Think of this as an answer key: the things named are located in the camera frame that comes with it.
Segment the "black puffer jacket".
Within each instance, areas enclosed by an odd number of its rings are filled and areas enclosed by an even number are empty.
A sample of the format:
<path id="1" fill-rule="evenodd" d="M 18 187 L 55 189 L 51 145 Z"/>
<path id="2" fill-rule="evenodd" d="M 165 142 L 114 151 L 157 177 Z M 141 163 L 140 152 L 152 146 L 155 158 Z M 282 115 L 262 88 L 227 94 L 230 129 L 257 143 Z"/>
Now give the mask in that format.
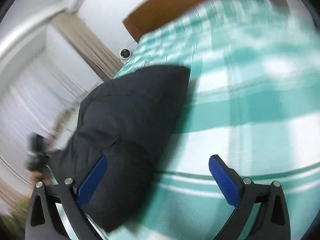
<path id="1" fill-rule="evenodd" d="M 48 165 L 61 183 L 101 155 L 108 168 L 84 211 L 106 232 L 144 204 L 187 93 L 190 70 L 159 65 L 107 81 L 82 101 L 77 128 Z"/>

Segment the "white low drawer cabinet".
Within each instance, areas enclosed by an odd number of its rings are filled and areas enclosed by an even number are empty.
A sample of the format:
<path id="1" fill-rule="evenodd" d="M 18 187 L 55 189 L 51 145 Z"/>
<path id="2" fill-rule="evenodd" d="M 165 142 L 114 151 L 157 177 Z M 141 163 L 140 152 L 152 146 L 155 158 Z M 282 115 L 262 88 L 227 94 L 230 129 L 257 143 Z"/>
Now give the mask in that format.
<path id="1" fill-rule="evenodd" d="M 61 134 L 64 127 L 69 122 L 74 112 L 75 112 L 75 108 L 71 107 L 71 108 L 64 109 L 58 114 L 51 132 L 53 140 L 56 140 L 58 138 L 58 136 Z"/>

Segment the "white sheer curtain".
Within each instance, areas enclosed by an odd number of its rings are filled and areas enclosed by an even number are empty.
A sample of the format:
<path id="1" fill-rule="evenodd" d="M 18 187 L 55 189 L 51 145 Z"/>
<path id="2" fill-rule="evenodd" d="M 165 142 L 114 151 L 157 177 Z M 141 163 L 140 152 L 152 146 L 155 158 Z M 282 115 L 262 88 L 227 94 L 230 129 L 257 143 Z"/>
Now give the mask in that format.
<path id="1" fill-rule="evenodd" d="M 49 60 L 36 60 L 18 74 L 1 98 L 1 160 L 14 175 L 27 179 L 30 136 L 49 135 L 58 115 L 83 92 Z"/>

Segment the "beige curtain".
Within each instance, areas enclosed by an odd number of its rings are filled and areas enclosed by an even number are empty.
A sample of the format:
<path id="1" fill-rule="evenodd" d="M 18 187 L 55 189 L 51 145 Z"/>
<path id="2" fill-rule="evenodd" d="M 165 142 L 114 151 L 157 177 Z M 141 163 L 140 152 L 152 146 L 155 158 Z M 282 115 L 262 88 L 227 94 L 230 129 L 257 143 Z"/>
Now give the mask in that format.
<path id="1" fill-rule="evenodd" d="M 115 77 L 123 63 L 75 14 L 62 12 L 51 24 L 103 80 Z"/>

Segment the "green white plaid bedspread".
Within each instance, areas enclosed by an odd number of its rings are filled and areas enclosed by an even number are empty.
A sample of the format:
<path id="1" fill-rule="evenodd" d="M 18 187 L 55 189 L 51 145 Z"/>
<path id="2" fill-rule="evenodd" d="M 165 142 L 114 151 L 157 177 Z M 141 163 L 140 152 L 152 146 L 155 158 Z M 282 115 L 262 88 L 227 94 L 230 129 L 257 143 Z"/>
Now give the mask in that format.
<path id="1" fill-rule="evenodd" d="M 188 66 L 189 93 L 149 204 L 109 238 L 214 238 L 233 210 L 214 154 L 279 181 L 302 238 L 319 211 L 319 32 L 263 0 L 208 0 L 144 35 L 118 75 L 153 64 Z"/>

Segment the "small white round fan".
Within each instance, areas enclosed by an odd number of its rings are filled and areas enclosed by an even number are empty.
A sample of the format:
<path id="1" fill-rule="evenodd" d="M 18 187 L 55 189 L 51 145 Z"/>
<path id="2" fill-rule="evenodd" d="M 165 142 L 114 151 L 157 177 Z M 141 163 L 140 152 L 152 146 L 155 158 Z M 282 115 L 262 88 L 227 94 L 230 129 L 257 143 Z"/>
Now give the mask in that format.
<path id="1" fill-rule="evenodd" d="M 132 53 L 131 50 L 129 50 L 128 48 L 123 48 L 120 52 L 119 52 L 119 57 L 121 59 L 121 61 L 128 61 L 129 58 L 131 57 Z"/>

